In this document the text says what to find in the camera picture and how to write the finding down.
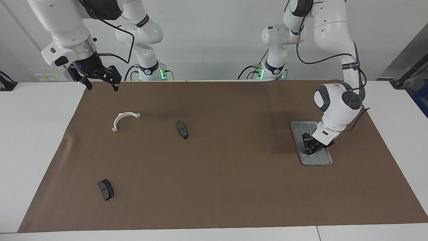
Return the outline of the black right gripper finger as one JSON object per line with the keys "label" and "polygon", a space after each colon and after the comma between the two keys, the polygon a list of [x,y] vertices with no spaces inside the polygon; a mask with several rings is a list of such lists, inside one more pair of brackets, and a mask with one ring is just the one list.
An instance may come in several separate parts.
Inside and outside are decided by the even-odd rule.
{"label": "black right gripper finger", "polygon": [[74,82],[83,84],[89,91],[92,90],[92,83],[90,82],[87,74],[81,75],[74,65],[69,65],[68,73]]}
{"label": "black right gripper finger", "polygon": [[112,86],[115,92],[118,92],[121,80],[122,76],[115,66],[105,68],[105,81]]}

